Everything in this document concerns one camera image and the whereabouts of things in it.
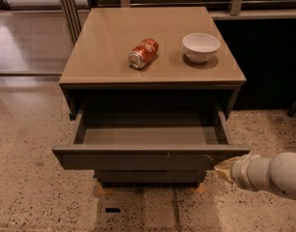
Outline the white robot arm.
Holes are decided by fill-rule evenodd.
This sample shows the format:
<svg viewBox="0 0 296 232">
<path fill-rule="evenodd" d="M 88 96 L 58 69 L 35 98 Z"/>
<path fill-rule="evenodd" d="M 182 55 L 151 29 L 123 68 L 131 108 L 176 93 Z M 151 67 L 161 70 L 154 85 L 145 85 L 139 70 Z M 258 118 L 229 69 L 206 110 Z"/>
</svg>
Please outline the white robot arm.
<svg viewBox="0 0 296 232">
<path fill-rule="evenodd" d="M 267 191 L 296 200 L 296 153 L 285 152 L 271 158 L 246 154 L 221 161 L 214 169 L 240 189 Z"/>
</svg>

